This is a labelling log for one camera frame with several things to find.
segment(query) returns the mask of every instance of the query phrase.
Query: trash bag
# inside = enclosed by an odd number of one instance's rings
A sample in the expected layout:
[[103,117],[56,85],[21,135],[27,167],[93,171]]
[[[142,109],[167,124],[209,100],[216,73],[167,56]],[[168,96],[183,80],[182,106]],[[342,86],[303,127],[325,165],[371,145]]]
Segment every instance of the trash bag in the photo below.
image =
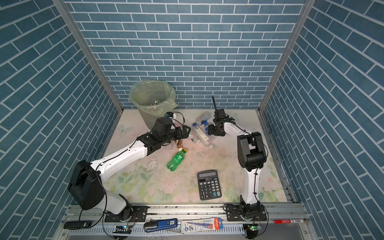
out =
[[158,117],[173,111],[176,92],[167,82],[144,79],[131,86],[129,100],[137,107],[149,129],[155,125]]

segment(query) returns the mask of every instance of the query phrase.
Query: black mounting plate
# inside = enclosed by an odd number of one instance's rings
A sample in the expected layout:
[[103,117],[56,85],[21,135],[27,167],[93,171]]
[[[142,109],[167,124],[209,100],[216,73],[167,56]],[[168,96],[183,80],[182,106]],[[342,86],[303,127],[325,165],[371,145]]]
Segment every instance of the black mounting plate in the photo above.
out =
[[[132,206],[133,208],[133,216],[136,213],[136,222],[145,222],[145,218],[147,217],[148,206]],[[107,212],[104,218],[105,222],[121,222],[119,217],[111,212]]]
[[[241,214],[240,214],[240,208],[239,208],[239,205],[232,205],[232,204],[227,204],[225,206],[226,210],[227,210],[227,221],[228,222],[237,222],[237,221],[244,221],[244,219],[241,217]],[[266,218],[266,214],[265,214],[265,208],[260,205],[260,211],[259,212],[256,212],[254,215],[258,216],[258,218],[256,217],[256,221],[266,221],[267,218]]]

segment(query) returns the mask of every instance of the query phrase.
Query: blue brick wall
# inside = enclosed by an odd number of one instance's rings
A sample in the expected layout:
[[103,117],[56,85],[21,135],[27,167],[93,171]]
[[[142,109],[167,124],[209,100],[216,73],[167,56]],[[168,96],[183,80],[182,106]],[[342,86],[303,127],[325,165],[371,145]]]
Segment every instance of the blue brick wall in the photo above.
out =
[[117,111],[50,0],[0,1],[0,239],[51,238]]
[[322,239],[384,239],[384,2],[317,0],[265,108]]
[[139,79],[181,108],[257,108],[305,0],[66,1],[125,108]]

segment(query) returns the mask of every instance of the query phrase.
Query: bottle label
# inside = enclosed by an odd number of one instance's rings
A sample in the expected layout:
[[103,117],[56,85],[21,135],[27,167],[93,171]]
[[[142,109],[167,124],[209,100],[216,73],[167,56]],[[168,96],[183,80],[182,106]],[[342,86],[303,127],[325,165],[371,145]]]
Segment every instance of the bottle label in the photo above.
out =
[[209,137],[207,137],[207,135],[199,127],[195,128],[195,130],[204,141],[209,140]]

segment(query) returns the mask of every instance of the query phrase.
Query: floral table surface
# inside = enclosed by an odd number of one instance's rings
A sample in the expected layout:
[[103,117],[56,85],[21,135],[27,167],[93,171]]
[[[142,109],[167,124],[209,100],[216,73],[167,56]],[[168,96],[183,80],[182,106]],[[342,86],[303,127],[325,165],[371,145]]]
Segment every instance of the floral table surface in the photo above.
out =
[[[180,110],[188,126],[191,126],[196,116],[204,111]],[[226,113],[233,116],[240,126],[250,131],[262,132],[256,111],[226,110]],[[148,128],[138,110],[124,110],[104,156],[127,146],[147,131]],[[176,146],[172,150],[163,147],[119,170],[107,179],[104,187],[111,192],[124,195],[130,202],[137,203],[239,202],[244,186],[244,173],[237,160],[236,140],[227,135],[213,139],[213,144],[215,147],[208,149],[202,144],[196,145],[185,139],[183,146],[188,152],[183,162],[173,172],[166,168],[166,164],[177,152]],[[209,169],[218,171],[222,197],[201,201],[197,173]],[[261,171],[258,189],[262,202],[286,202],[271,156]]]

